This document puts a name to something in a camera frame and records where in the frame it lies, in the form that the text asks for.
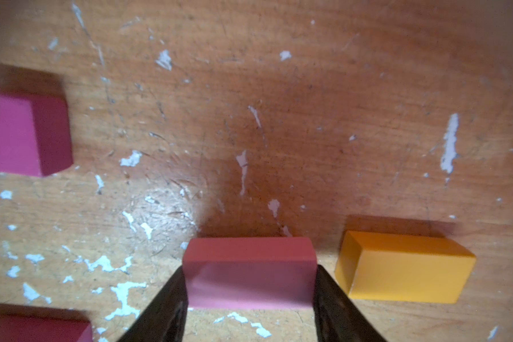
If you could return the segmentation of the pink long block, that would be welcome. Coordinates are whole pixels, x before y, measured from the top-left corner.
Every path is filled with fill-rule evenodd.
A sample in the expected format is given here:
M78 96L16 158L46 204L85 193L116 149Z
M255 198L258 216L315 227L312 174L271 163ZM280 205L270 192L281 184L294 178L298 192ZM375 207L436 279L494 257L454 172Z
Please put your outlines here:
M195 238L182 270L197 309L306 309L317 259L305 237Z

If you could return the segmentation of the orange long block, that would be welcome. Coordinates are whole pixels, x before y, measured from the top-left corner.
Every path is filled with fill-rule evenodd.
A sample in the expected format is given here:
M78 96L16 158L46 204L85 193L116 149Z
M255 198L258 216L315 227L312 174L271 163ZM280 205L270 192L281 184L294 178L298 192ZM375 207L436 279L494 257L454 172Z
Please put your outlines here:
M446 238L348 231L335 278L350 299L454 304L476 261Z

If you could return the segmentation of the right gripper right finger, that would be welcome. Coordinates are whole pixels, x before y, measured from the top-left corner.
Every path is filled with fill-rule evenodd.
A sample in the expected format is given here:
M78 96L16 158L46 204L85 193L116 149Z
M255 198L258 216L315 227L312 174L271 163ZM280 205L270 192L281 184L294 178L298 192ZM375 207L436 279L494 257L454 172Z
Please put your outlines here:
M317 341L386 342L322 265L313 297Z

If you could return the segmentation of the magenta long block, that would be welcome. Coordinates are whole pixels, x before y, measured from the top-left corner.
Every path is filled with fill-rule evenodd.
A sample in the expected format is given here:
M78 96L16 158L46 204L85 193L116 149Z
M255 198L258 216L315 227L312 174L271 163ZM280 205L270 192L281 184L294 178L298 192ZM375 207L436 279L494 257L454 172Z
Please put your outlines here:
M92 341L89 322L0 315L0 341Z

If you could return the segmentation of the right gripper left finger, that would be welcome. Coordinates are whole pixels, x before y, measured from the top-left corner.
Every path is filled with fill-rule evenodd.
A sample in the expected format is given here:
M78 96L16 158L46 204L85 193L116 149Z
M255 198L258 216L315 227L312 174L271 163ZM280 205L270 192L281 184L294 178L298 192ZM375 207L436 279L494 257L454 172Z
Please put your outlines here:
M179 266L120 342L181 342L188 316L185 275Z

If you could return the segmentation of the small magenta block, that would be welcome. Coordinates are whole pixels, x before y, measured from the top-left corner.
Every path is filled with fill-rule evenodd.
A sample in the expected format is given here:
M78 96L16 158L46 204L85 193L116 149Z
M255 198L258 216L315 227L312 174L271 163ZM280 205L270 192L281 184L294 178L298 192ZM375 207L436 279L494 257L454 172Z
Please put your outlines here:
M73 163L64 99L0 93L0 172L43 178Z

